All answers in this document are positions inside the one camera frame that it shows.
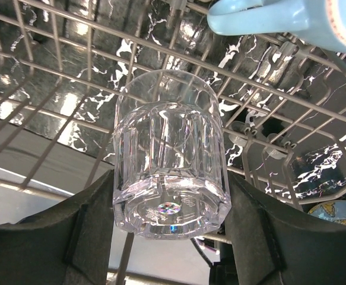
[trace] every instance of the light blue cup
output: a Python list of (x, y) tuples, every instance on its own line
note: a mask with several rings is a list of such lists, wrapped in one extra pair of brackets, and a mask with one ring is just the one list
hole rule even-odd
[(207, 21), (225, 36), (287, 31), (311, 45), (346, 53), (346, 0), (220, 0)]

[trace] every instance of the glass base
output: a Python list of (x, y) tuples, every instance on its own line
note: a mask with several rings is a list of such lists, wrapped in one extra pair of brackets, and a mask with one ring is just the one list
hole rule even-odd
[(121, 191), (113, 208), (117, 227), (147, 239), (189, 239), (217, 230), (231, 202), (211, 181), (153, 175)]

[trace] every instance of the transparent plastic cup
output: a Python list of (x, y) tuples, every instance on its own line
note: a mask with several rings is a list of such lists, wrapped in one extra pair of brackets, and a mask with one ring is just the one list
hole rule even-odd
[(115, 222), (147, 239), (188, 239), (217, 230), (228, 214), (218, 100), (199, 77), (143, 74), (116, 103)]

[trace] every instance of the black cable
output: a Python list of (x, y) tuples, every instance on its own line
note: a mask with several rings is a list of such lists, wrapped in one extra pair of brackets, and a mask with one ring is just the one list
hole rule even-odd
[(209, 258), (204, 254), (204, 252), (201, 250), (201, 248), (199, 247), (199, 245), (197, 244), (196, 240), (193, 238), (191, 239), (191, 242), (194, 246), (194, 248), (196, 249), (196, 251), (198, 251), (198, 253), (200, 254), (200, 256), (204, 259), (204, 261), (207, 263), (207, 265), (209, 267), (212, 267), (212, 262), (211, 260), (209, 260)]

